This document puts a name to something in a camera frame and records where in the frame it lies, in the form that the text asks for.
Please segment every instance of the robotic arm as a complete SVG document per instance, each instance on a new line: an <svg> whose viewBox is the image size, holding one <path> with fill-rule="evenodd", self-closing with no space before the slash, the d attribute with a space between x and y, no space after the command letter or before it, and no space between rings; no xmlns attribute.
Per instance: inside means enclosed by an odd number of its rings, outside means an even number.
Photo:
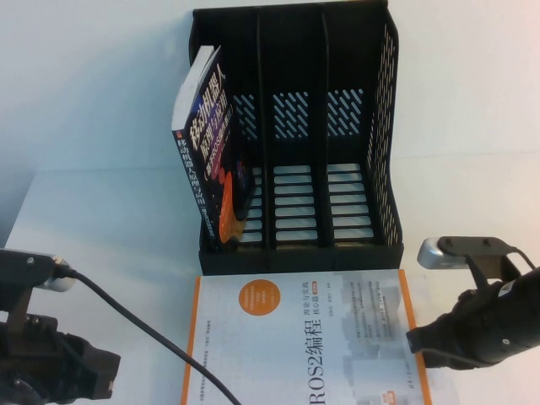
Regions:
<svg viewBox="0 0 540 405"><path fill-rule="evenodd" d="M521 275L510 253L533 270ZM427 367L489 367L540 344L540 268L522 251L496 238L447 236L425 240L418 262L428 269L469 267L477 286L450 313L407 333Z"/></svg>
<svg viewBox="0 0 540 405"><path fill-rule="evenodd" d="M112 395L120 356L57 331L48 316L26 313L34 287L65 291L74 280L55 278L60 257L0 250L0 404L70 403Z"/></svg>

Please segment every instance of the book cover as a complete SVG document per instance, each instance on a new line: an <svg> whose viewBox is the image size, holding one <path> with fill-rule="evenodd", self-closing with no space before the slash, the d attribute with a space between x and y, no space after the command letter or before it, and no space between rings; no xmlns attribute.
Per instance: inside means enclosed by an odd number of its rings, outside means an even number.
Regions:
<svg viewBox="0 0 540 405"><path fill-rule="evenodd" d="M254 190L221 48L202 46L176 98L172 132L214 247L240 240Z"/></svg>
<svg viewBox="0 0 540 405"><path fill-rule="evenodd" d="M431 404L405 273L202 277L188 352L241 403ZM227 404L190 366L181 405Z"/></svg>

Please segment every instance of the desk file holder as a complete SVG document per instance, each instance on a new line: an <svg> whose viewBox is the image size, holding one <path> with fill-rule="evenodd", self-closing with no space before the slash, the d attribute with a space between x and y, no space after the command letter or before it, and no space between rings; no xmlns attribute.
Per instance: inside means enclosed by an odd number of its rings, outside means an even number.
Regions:
<svg viewBox="0 0 540 405"><path fill-rule="evenodd" d="M240 245L209 274L398 268L402 229L390 183L397 30L387 2L193 12L190 60L223 48L257 189Z"/></svg>

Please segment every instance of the orange book edge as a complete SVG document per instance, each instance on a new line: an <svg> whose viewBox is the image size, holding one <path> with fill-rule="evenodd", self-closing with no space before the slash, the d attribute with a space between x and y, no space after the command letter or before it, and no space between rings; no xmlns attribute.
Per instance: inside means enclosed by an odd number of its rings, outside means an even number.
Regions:
<svg viewBox="0 0 540 405"><path fill-rule="evenodd" d="M416 327L416 321L414 320L413 302L411 301L411 293L408 289L405 270L398 270L397 273L399 276L399 283L402 287L403 304L405 304L405 312L407 312L408 328L414 329ZM424 396L424 404L433 405L431 394L429 393L428 372L425 368L424 356L422 356L421 353L416 353L415 357L416 365L418 367L418 378L420 379L422 395Z"/></svg>
<svg viewBox="0 0 540 405"><path fill-rule="evenodd" d="M399 284L402 288L403 304L405 305L405 312L407 313L407 321L409 329L416 327L416 321L414 320L413 302L411 301L411 293L408 289L407 277L404 270L398 270ZM192 323L190 325L189 343L187 344L187 353L193 356L193 346L195 344L195 326L197 325L197 308L199 305L199 292L201 290L201 278L197 277L195 280L195 294L193 296L193 308L192 308ZM433 405L431 401L431 394L429 392L428 373L425 368L424 357L422 354L415 354L416 365L418 367L418 378L420 379L420 385L422 387L422 395L424 396L425 405ZM186 364L184 371L184 382L182 384L182 397L181 405L187 405L187 393L189 391L189 379L192 372L192 367Z"/></svg>
<svg viewBox="0 0 540 405"><path fill-rule="evenodd" d="M189 326L189 342L187 344L187 353L193 357L193 346L195 344L195 326L197 325L197 308L199 306L199 292L201 291L201 278L195 280L195 294L193 295L192 323ZM187 392L189 391L189 378L192 373L192 367L186 363L184 370L184 382L182 384L181 405L187 405Z"/></svg>

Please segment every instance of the table surface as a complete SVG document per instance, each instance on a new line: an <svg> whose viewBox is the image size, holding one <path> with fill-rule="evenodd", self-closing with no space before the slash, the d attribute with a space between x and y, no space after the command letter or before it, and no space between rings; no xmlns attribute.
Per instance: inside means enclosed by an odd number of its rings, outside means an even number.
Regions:
<svg viewBox="0 0 540 405"><path fill-rule="evenodd" d="M540 230L540 154L394 159L391 177L403 227L402 267L411 277L428 279L433 300L429 310L417 310L419 323L448 311L473 286L467 271L420 268L416 255L426 237L498 236L540 263L534 238ZM43 173L35 177L6 247L64 256L185 347L200 275L199 225L182 168ZM179 403L184 364L81 283L62 295L36 290L30 313L54 316L60 331L121 355L106 403ZM536 404L537 364L540 349L490 369L444 376L453 379L464 405ZM433 385L443 382L439 376Z"/></svg>

